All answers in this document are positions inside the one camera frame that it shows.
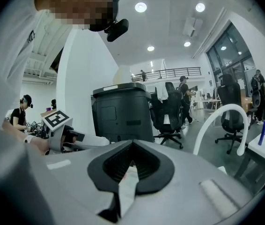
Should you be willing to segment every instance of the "blue marker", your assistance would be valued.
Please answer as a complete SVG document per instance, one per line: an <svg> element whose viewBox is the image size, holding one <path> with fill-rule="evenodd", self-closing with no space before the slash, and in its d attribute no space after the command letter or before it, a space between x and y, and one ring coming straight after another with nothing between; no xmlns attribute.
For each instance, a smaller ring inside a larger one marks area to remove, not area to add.
<svg viewBox="0 0 265 225"><path fill-rule="evenodd" d="M260 139L258 141L259 146L261 146L263 143L264 135L265 135L265 121L264 121L264 125L263 125L262 134L260 135Z"/></svg>

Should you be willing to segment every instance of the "round recessed light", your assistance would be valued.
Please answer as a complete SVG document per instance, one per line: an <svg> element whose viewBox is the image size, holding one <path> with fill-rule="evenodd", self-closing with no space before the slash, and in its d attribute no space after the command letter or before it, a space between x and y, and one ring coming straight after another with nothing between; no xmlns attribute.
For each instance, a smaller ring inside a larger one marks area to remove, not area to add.
<svg viewBox="0 0 265 225"><path fill-rule="evenodd" d="M153 51L154 49L155 49L155 47L153 47L153 46L150 46L150 47L147 48L147 50L150 51L150 52Z"/></svg>
<svg viewBox="0 0 265 225"><path fill-rule="evenodd" d="M204 9L206 7L205 7L205 5L203 3L198 3L195 8L196 8L197 12L200 12L201 13L201 12L204 11Z"/></svg>
<svg viewBox="0 0 265 225"><path fill-rule="evenodd" d="M188 46L190 46L190 45L191 45L190 42L185 42L185 43L184 43L184 46L185 46L185 47L188 47Z"/></svg>
<svg viewBox="0 0 265 225"><path fill-rule="evenodd" d="M134 8L136 9L137 12L143 13L146 11L147 6L144 2L138 2Z"/></svg>

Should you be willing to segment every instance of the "blue object on desk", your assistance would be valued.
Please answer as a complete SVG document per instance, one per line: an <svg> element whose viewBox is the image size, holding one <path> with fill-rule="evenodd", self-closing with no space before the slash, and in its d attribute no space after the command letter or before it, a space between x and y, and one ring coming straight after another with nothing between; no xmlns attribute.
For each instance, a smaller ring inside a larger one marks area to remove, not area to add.
<svg viewBox="0 0 265 225"><path fill-rule="evenodd" d="M264 121L264 125L263 125L263 130L262 130L262 133L260 135L260 139L258 141L258 145L261 146L262 143L263 143L263 139L264 139L264 136L265 136L265 121Z"/></svg>

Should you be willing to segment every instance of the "white curved tube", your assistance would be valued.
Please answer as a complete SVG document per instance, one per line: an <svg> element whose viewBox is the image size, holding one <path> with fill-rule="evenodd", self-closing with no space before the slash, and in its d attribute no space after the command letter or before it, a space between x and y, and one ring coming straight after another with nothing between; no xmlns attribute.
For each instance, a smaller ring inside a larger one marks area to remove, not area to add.
<svg viewBox="0 0 265 225"><path fill-rule="evenodd" d="M198 155L198 151L201 145L201 141L203 138L203 135L206 133L207 128L212 124L212 122L220 115L222 115L224 112L229 111L229 110L235 110L238 111L242 117L243 117L243 121L244 121L244 133L243 133L243 137L242 137L242 142L239 146L239 148L237 149L236 153L241 156L244 154L245 152L245 143L246 143L246 138L247 138L247 134L248 134L248 118L247 115L244 111L244 109L241 106L238 106L236 104L227 104L223 107L220 107L217 111L215 111L207 120L206 122L203 124L202 128L200 129L196 142L195 142L195 147L193 150L193 154Z"/></svg>

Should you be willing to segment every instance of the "black metal railing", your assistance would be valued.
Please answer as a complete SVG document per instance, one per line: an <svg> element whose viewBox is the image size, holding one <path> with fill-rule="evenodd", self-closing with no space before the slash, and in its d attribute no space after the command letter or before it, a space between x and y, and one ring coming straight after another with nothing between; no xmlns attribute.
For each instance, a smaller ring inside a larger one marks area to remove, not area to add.
<svg viewBox="0 0 265 225"><path fill-rule="evenodd" d="M157 80L162 78L171 78L171 77L192 77L192 76L201 76L200 67L184 67L184 68L175 68L175 69L166 69L158 70L154 72L149 72L145 74L135 74L131 76L132 82L139 83L151 80Z"/></svg>

